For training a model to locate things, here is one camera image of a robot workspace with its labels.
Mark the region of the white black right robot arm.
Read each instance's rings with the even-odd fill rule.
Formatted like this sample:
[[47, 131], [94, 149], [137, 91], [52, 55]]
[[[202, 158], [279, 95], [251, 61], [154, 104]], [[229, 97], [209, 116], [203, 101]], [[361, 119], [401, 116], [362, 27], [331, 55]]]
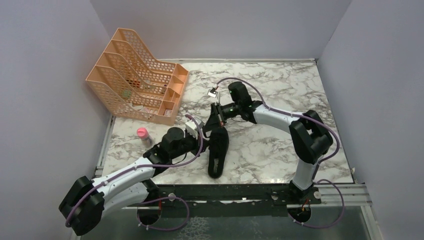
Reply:
[[333, 132], [322, 122], [316, 111], [301, 113], [271, 107], [263, 98], [252, 99], [247, 90], [247, 81], [236, 77], [230, 77], [230, 80], [232, 83], [228, 85], [228, 90], [232, 103], [211, 104], [210, 116], [203, 132], [208, 133], [223, 127], [228, 119], [239, 116], [247, 122], [271, 126], [290, 134], [299, 160], [295, 175], [290, 181], [288, 196], [292, 202], [302, 203], [309, 196], [308, 189], [314, 184], [318, 165], [334, 143]]

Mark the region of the black canvas sneaker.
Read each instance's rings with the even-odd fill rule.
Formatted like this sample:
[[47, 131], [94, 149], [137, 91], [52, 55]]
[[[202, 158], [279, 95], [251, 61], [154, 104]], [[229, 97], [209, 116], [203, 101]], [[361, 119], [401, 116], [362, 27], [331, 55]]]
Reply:
[[223, 174], [229, 143], [229, 134], [224, 126], [211, 131], [207, 172], [213, 179], [218, 179]]

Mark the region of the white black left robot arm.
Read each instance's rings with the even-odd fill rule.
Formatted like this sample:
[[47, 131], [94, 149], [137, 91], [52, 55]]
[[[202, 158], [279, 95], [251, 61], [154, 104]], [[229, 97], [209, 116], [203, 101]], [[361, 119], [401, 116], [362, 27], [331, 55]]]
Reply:
[[89, 179], [79, 177], [59, 204], [65, 226], [82, 236], [99, 224], [108, 211], [119, 206], [117, 199], [126, 193], [134, 195], [144, 205], [157, 200], [157, 191], [150, 186], [136, 190], [132, 187], [149, 181], [168, 168], [174, 168], [173, 159], [192, 153], [198, 158], [209, 146], [201, 132], [191, 135], [178, 127], [170, 128], [161, 142], [153, 145], [134, 163], [104, 177]]

